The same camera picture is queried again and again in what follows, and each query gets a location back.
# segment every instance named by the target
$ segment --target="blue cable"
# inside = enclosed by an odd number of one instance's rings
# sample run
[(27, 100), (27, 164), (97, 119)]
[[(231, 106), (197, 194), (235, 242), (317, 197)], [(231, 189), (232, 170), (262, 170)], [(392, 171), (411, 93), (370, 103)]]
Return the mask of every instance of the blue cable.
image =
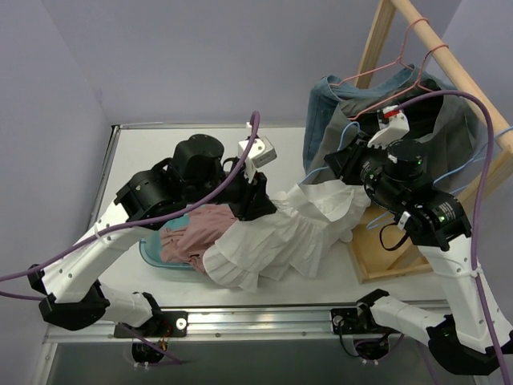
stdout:
[(467, 188), (467, 187), (468, 187), (468, 184), (465, 184), (463, 187), (457, 188), (457, 189), (455, 189), (455, 190), (453, 190), (453, 191), (449, 192), (449, 194), (450, 194), (450, 195), (454, 195), (454, 194), (459, 193), (460, 191), (464, 190), (464, 189), (465, 189), (465, 188)]
[[(342, 141), (344, 140), (344, 135), (345, 135), (345, 132), (347, 131), (347, 129), (349, 127), (351, 127), (353, 124), (356, 125), (358, 131), (360, 131), (360, 124), (358, 122), (351, 122), (349, 123), (347, 126), (344, 127), (344, 129), (342, 130), (342, 134), (340, 135), (340, 143), (338, 144), (338, 148), (337, 148), (337, 151), (340, 151), (342, 150)], [(307, 180), (308, 178), (310, 178), (314, 173), (316, 172), (320, 172), (322, 170), (329, 170), (329, 167), (328, 166), (325, 166), (325, 167), (320, 167), (320, 168), (316, 168), (315, 170), (309, 172), (309, 174), (307, 176), (305, 176), (305, 178), (299, 182), (299, 184), (303, 184), (305, 182), (305, 180)]]
[(329, 167), (328, 167), (328, 166), (320, 167), (320, 168), (316, 168), (316, 169), (315, 169), (315, 170), (313, 170), (313, 171), (310, 171), (310, 172), (308, 173), (308, 175), (307, 175), (307, 176), (305, 176), (305, 179), (303, 179), (301, 182), (299, 182), (299, 184), (303, 184), (303, 182), (304, 182), (305, 180), (307, 180), (308, 178), (310, 178), (310, 176), (311, 176), (311, 175), (313, 175), (313, 174), (314, 174), (314, 173), (316, 173), (316, 172), (322, 171), (322, 170), (329, 170)]
[(368, 230), (371, 230), (371, 229), (376, 229), (377, 227), (381, 226), (381, 224), (379, 224), (379, 223), (378, 223), (377, 225), (374, 225), (374, 226), (372, 226), (372, 225), (373, 225), (374, 223), (378, 222), (378, 221), (379, 221), (380, 219), (382, 219), (383, 217), (386, 217), (387, 215), (392, 215), (392, 213), (389, 213), (389, 212), (387, 211), (386, 213), (383, 213), (383, 214), (382, 214), (382, 215), (380, 215), (379, 217), (374, 218), (372, 221), (370, 221), (370, 222), (367, 224), (366, 228), (367, 228)]
[(349, 123), (347, 126), (345, 126), (344, 130), (342, 130), (342, 135), (340, 135), (340, 143), (338, 144), (338, 148), (337, 148), (337, 151), (340, 151), (342, 150), (342, 141), (344, 140), (344, 135), (345, 135), (345, 132), (347, 131), (347, 129), (349, 127), (351, 127), (352, 125), (355, 125), (356, 128), (357, 128), (357, 132), (360, 132), (360, 124), (355, 120), (354, 122), (351, 122)]

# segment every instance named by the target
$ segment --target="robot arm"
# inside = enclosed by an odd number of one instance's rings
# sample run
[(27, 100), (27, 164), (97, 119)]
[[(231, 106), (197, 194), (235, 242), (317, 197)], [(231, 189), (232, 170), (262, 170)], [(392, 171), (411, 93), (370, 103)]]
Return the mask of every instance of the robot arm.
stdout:
[(397, 226), (406, 231), (437, 274), (452, 314), (425, 311), (376, 290), (358, 302), (361, 320), (369, 331), (387, 326), (418, 340), (454, 374), (489, 375), (498, 360), (484, 321), (476, 274), (481, 274), (505, 354), (513, 354), (513, 326), (497, 307), (480, 267), (471, 268), (467, 215), (455, 197), (435, 188), (423, 172), (419, 142), (381, 140), (386, 149), (372, 148), (375, 142), (359, 132), (348, 148), (326, 155), (325, 161), (337, 178), (362, 185), (373, 203), (394, 215)]
[[(215, 204), (228, 203), (241, 221), (276, 211), (265, 193), (267, 179), (257, 171), (274, 160), (276, 152), (266, 138), (256, 139), (255, 144), (245, 167), (225, 190), (210, 200)], [(240, 152), (247, 145), (247, 140), (240, 142)], [(125, 293), (100, 283), (98, 278), (125, 251), (164, 223), (123, 229), (103, 237), (99, 232), (114, 225), (174, 213), (206, 197), (226, 179), (221, 164), (223, 154), (224, 147), (215, 138), (194, 135), (176, 146), (172, 158), (136, 173), (79, 240), (96, 235), (97, 241), (29, 275), (32, 288), (46, 296), (39, 303), (43, 319), (68, 330), (83, 329), (100, 319), (126, 323), (143, 335), (161, 327), (163, 315), (150, 294)]]

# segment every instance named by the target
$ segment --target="wooden frame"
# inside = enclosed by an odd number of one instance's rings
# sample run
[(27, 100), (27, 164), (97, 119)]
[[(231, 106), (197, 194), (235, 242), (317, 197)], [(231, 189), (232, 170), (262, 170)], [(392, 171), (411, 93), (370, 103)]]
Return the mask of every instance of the wooden frame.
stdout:
[[(422, 18), (420, 13), (411, 4), (410, 0), (380, 0), (378, 9), (374, 15), (373, 24), (370, 28), (358, 73), (369, 71), (376, 67), (396, 10), (405, 17), (408, 23)], [(428, 51), (443, 44), (443, 41), (436, 35), (427, 22), (418, 22), (414, 25), (413, 31), (417, 34)], [(433, 57), (446, 73), (447, 77), (459, 90), (475, 95), (485, 104), (490, 112), (495, 134), (510, 127), (497, 108), (495, 108), (455, 56), (450, 52), (449, 48), (442, 47), (437, 49), (433, 52)], [(371, 79), (372, 74), (362, 76), (357, 79), (356, 85), (360, 88), (366, 88), (370, 85)], [(484, 122), (484, 116), (481, 110), (470, 101), (469, 104), (479, 119)], [(513, 132), (508, 132), (500, 136), (498, 141), (502, 152), (490, 166), (485, 197), (490, 195), (492, 191), (498, 188), (513, 173)], [(477, 176), (458, 196), (467, 213), (471, 213), (473, 210), (478, 184), (479, 176)], [(353, 262), (360, 281), (368, 282), (380, 278), (390, 278), (430, 271), (430, 266), (426, 259), (411, 243), (407, 242), (399, 250), (389, 253), (379, 244), (378, 231), (366, 229), (366, 225), (369, 221), (383, 212), (384, 211), (376, 207), (368, 208), (362, 218), (362, 222), (353, 231)], [(402, 237), (402, 233), (395, 228), (390, 228), (390, 231), (388, 230), (389, 229), (384, 233), (384, 242), (387, 245), (393, 245)]]

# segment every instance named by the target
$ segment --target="pink wire hanger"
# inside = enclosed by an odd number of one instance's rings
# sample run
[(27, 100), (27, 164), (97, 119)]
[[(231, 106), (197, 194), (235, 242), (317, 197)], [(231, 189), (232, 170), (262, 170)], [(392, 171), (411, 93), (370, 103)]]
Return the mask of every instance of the pink wire hanger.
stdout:
[(376, 107), (379, 107), (381, 106), (382, 104), (394, 99), (394, 98), (397, 98), (398, 96), (400, 95), (403, 95), (403, 94), (406, 94), (408, 91), (411, 91), (413, 90), (415, 87), (419, 87), (420, 89), (424, 90), (424, 91), (427, 91), (427, 92), (432, 92), (433, 90), (430, 90), (429, 88), (426, 88), (424, 86), (422, 86), (420, 84), (421, 82), (421, 77), (422, 77), (422, 73), (424, 72), (424, 67), (426, 66), (426, 61), (427, 61), (427, 58), (429, 58), (429, 56), (435, 52), (438, 48), (442, 48), (442, 47), (447, 47), (449, 48), (449, 46), (447, 44), (440, 44), (439, 46), (436, 46), (435, 48), (433, 48), (431, 51), (429, 51), (426, 56), (424, 56), (424, 60), (422, 61), (422, 65), (420, 66), (420, 69), (418, 70), (418, 75), (417, 75), (417, 79), (415, 80), (415, 83), (413, 83), (411, 86), (409, 86), (408, 88), (406, 88), (405, 90), (402, 90), (401, 92), (397, 93), (397, 94), (393, 94), (392, 96), (384, 99), (384, 100), (381, 100), (380, 102), (376, 103), (376, 104), (373, 104), (372, 106), (370, 107), (367, 107), (365, 110), (363, 111), (360, 111), (355, 117), (353, 118), (349, 118), (349, 120), (357, 120), (361, 114), (365, 114), (366, 112), (368, 111), (371, 111), (371, 110), (374, 110)]
[(430, 23), (430, 21), (427, 18), (420, 18), (420, 19), (412, 22), (408, 26), (408, 28), (406, 28), (406, 32), (404, 34), (404, 40), (402, 41), (402, 45), (401, 45), (401, 52), (399, 53), (399, 57), (397, 59), (395, 59), (392, 63), (388, 63), (388, 64), (385, 64), (384, 66), (374, 68), (373, 70), (362, 72), (358, 75), (351, 76), (349, 78), (345, 78), (345, 79), (341, 80), (340, 83), (329, 83), (328, 85), (332, 86), (332, 87), (338, 87), (338, 86), (342, 85), (343, 83), (347, 82), (348, 80), (356, 79), (363, 75), (368, 75), (368, 74), (372, 74), (372, 73), (380, 71), (380, 70), (384, 70), (385, 68), (392, 67), (394, 64), (397, 64), (397, 63), (401, 64), (405, 68), (408, 68), (409, 70), (413, 70), (413, 68), (409, 67), (407, 64), (405, 64), (402, 61), (402, 56), (404, 55), (404, 50), (406, 48), (406, 40), (408, 39), (408, 32), (410, 32), (411, 28), (413, 28), (415, 24), (417, 24), (418, 22), (421, 22), (421, 21), (427, 22), (428, 24)]

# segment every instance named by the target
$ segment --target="white table surface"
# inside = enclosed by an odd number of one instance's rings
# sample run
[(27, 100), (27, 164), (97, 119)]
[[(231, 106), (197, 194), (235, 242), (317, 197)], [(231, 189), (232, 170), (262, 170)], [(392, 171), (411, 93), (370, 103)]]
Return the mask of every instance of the white table surface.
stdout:
[[(138, 171), (149, 169), (173, 155), (175, 146), (196, 133), (215, 136), (225, 146), (225, 157), (236, 155), (236, 142), (248, 132), (240, 128), (173, 128), (122, 130), (107, 180), (100, 212), (115, 193)], [(268, 192), (289, 190), (304, 176), (301, 163), (304, 128), (262, 128), (277, 150), (278, 157), (262, 168), (268, 177)], [(226, 289), (196, 271), (160, 269), (148, 265), (138, 246), (128, 250), (101, 277), (110, 287), (127, 291), (146, 291), (162, 307), (267, 306), (353, 303), (380, 288), (403, 301), (440, 301), (445, 298), (433, 274), (419, 274), (369, 284), (360, 284), (354, 273), (346, 245), (332, 247), (314, 279), (303, 278), (290, 269), (280, 282), (260, 278), (255, 294)]]

